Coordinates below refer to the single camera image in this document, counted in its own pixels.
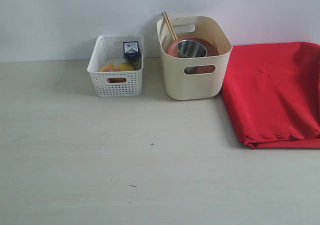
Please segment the red sausage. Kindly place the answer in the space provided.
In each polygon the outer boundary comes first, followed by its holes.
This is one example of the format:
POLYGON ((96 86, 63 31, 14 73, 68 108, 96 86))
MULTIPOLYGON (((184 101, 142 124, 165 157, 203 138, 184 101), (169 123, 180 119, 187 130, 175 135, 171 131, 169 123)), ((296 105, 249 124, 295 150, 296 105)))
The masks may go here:
POLYGON ((106 81, 108 83, 125 83, 127 79, 126 78, 108 78, 106 81))

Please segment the cream plastic bin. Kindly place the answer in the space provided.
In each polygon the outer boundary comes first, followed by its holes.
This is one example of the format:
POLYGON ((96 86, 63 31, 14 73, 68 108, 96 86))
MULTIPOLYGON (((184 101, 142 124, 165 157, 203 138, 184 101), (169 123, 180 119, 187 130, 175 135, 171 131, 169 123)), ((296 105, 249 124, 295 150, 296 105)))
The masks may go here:
POLYGON ((156 24, 164 86, 176 100, 206 99, 216 96, 223 85, 233 46, 220 25, 206 16, 170 18, 174 27, 193 25, 194 31, 178 32, 179 39, 203 39, 217 49, 216 56, 178 58, 169 54, 173 38, 163 19, 156 24))

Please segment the yellow lemon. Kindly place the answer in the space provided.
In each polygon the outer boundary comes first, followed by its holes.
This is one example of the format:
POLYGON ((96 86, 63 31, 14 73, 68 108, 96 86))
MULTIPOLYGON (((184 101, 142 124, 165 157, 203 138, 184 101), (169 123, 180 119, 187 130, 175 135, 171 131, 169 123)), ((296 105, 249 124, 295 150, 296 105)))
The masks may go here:
POLYGON ((134 71, 135 68, 131 63, 128 62, 121 62, 116 65, 116 69, 120 72, 126 72, 126 71, 134 71))

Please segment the brown wooden plate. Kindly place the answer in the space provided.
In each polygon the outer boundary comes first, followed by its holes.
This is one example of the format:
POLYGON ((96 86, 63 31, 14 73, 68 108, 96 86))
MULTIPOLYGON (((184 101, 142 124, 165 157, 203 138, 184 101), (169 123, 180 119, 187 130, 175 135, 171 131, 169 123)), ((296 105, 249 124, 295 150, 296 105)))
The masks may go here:
MULTIPOLYGON (((214 56, 219 55, 218 49, 216 48, 216 46, 214 44, 211 44, 202 38, 193 37, 193 36, 185 36, 185 37, 178 38, 176 41, 174 41, 169 46, 169 48, 167 49, 167 54, 172 57, 178 58, 177 44, 182 40, 194 40, 194 41, 201 43, 207 49, 207 56, 206 57, 214 57, 214 56)), ((184 73, 186 75, 210 74, 210 73, 214 72, 215 69, 216 69, 216 67, 214 65, 188 66, 184 69, 184 73)))

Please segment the orange fried chicken piece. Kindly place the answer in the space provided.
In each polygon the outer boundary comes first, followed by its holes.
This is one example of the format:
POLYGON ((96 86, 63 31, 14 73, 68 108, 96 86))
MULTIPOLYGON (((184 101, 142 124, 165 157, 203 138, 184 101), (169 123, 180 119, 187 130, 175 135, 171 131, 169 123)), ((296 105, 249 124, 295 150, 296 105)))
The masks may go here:
POLYGON ((115 72, 115 71, 116 69, 115 69, 114 61, 109 62, 99 70, 99 72, 115 72))

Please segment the white perforated plastic basket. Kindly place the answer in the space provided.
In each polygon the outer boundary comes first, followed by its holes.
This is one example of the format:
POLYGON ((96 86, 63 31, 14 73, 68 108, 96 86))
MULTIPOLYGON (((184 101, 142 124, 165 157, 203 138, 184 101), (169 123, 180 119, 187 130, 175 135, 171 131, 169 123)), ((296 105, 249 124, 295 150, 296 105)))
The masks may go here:
POLYGON ((137 96, 142 93, 144 69, 142 34, 100 35, 87 66, 99 97, 137 96), (141 57, 132 68, 124 58, 124 42, 138 42, 141 57))

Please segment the red table cloth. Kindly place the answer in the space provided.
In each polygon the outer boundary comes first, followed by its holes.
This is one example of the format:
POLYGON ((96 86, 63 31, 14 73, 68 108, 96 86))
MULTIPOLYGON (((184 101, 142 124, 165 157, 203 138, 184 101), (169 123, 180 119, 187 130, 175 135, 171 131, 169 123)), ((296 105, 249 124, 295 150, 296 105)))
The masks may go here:
POLYGON ((320 46, 235 46, 222 97, 240 143, 252 149, 320 147, 320 46))

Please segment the stainless steel cup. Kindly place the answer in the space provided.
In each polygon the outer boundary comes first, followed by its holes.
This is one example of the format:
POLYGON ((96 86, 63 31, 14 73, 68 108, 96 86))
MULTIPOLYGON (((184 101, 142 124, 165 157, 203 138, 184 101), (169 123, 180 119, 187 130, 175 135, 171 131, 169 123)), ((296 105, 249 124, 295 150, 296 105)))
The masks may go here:
POLYGON ((208 55, 204 45, 195 40, 181 40, 177 44, 177 56, 179 58, 203 58, 208 55))

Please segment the blue white milk carton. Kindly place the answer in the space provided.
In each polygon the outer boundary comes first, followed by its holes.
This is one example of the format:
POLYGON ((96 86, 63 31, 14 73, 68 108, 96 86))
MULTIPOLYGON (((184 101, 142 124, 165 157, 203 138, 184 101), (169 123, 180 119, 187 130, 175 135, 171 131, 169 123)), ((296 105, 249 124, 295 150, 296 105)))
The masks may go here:
POLYGON ((125 41, 123 45, 123 58, 133 66, 137 66, 141 58, 141 49, 138 41, 125 41))

